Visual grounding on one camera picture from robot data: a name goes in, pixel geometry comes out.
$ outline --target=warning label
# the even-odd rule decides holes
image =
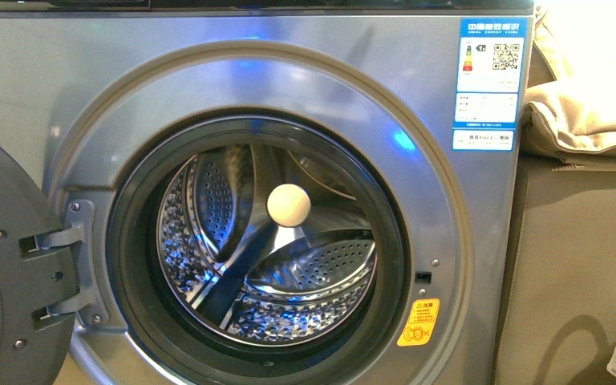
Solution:
[[[398,338],[399,347],[416,347],[425,345],[431,340],[433,328],[436,326],[440,300],[418,299],[412,304],[410,318],[407,320],[402,335]]]

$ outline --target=washing machine door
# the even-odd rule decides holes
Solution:
[[[34,181],[0,149],[0,384],[53,383],[73,314],[47,307],[75,295],[67,247],[42,244],[62,229]]]

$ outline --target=door hinge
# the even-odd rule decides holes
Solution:
[[[70,202],[64,215],[66,229],[36,237],[40,249],[70,247],[77,269],[79,292],[48,306],[50,315],[78,313],[82,323],[98,325],[107,322],[109,313],[100,297],[91,252],[95,204],[78,199]]]

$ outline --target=washing machine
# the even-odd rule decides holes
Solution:
[[[488,383],[532,12],[0,0],[0,383]]]

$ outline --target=blue label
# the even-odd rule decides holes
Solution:
[[[527,18],[465,18],[461,21],[462,37],[524,38],[527,35]]]
[[[497,134],[473,135],[475,130],[515,130],[524,66],[527,18],[464,18],[453,128],[455,149],[508,151]]]

